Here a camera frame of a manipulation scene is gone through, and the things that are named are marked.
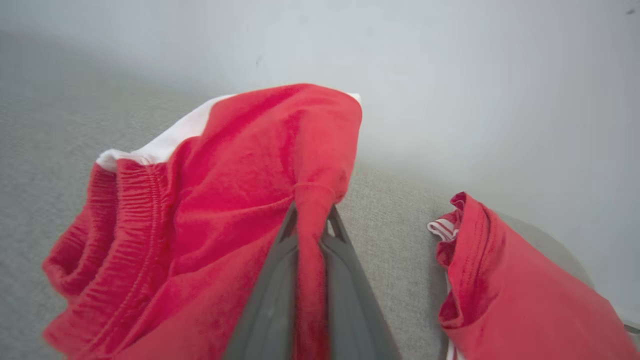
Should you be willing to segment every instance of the white wall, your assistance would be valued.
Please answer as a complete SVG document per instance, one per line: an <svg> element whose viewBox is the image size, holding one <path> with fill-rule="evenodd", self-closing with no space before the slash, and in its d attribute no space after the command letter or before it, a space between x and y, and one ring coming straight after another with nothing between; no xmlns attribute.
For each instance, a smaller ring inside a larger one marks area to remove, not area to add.
<svg viewBox="0 0 640 360"><path fill-rule="evenodd" d="M4 0L0 28L210 96L360 92L359 157L538 225L640 322L639 0Z"/></svg>

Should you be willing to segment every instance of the red garment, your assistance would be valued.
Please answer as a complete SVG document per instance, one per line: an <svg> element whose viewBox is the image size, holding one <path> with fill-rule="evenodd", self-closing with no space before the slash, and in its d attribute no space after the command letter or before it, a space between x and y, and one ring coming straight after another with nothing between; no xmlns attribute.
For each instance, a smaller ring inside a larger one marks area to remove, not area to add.
<svg viewBox="0 0 640 360"><path fill-rule="evenodd" d="M440 324L458 359L639 359L610 303L466 193L429 224L451 292Z"/></svg>
<svg viewBox="0 0 640 360"><path fill-rule="evenodd" d="M292 85L210 101L93 168L84 209L43 264L68 308L46 340L74 359L217 359L291 202L297 358L328 353L317 241L347 191L362 112Z"/></svg>

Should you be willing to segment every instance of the white trim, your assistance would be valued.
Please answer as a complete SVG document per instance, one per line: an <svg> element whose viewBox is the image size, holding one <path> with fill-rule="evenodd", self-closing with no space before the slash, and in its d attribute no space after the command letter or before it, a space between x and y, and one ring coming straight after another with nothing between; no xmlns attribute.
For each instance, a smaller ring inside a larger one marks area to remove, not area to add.
<svg viewBox="0 0 640 360"><path fill-rule="evenodd" d="M352 98L356 99L358 104L362 104L362 101L361 101L362 98L360 97L360 94L351 93L351 92L346 92L345 94L347 94L347 95L351 96Z"/></svg>
<svg viewBox="0 0 640 360"><path fill-rule="evenodd" d="M165 163L184 140L202 134L209 120L211 108L217 102L232 96L220 96L205 102L138 150L124 152L110 149L100 154L95 162L104 170L110 172L116 171L116 161L118 159L130 159L140 165Z"/></svg>
<svg viewBox="0 0 640 360"><path fill-rule="evenodd" d="M455 225L447 219L439 218L436 221L427 224L427 229L433 234L438 235L442 241L451 242L456 239L458 230Z"/></svg>

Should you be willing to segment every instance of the stitching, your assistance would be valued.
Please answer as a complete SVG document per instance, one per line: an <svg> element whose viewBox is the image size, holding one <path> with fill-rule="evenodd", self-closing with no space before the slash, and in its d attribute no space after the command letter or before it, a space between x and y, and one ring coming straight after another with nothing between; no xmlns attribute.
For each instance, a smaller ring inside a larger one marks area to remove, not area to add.
<svg viewBox="0 0 640 360"><path fill-rule="evenodd" d="M151 188L149 189L149 192L151 193L150 196L152 198L152 219L151 219L151 235L148 237L149 239L154 239L156 237L156 232L157 232L157 220L159 218L159 206L158 206L158 202L159 202L159 184L157 183L157 181L155 181L154 177L151 175L151 169L149 169L148 167L145 167L146 170L146 177L149 181L149 183L152 185ZM91 341L87 346L86 346L86 350L80 352L80 354L86 354L89 353L91 349L98 347L99 345L103 344L106 339L112 335L113 331L116 329L116 324L120 324L122 323L122 321L124 320L124 311L129 307L129 304L133 301L133 299L135 299L135 296L140 292L140 288L142 286L143 280L148 280L148 279L143 279L144 277L148 278L149 274L148 274L148 268L150 266L150 263L152 262L152 258L153 255L157 252L157 248L158 248L158 244L160 244L162 240L156 241L154 243L155 246L150 246L148 251L147 251L147 256L145 257L145 262L142 266L142 269L140 270L140 273L138 275L138 278L136 279L136 281L134 281L133 285L131 286L131 290L129 290L129 293L127 294L126 298L124 299L124 301L122 302L122 304L120 305L120 307L118 307L118 309L114 312L114 315L111 317L111 319L107 322L107 324L102 328L102 330L98 333L98 335L96 335L96 337L93 339L93 341Z"/></svg>

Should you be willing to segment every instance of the red cloth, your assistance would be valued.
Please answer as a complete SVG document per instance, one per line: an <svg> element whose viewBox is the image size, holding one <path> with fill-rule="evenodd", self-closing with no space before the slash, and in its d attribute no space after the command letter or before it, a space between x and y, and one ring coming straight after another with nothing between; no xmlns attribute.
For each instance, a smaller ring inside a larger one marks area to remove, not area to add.
<svg viewBox="0 0 640 360"><path fill-rule="evenodd" d="M96 164L44 261L68 300L45 339L74 359L220 358L295 199L296 353L326 358L317 241L347 191L361 118L347 94L283 86L217 102L167 162Z"/></svg>
<svg viewBox="0 0 640 360"><path fill-rule="evenodd" d="M476 359L639 359L610 303L466 193L430 223L451 292L442 328Z"/></svg>

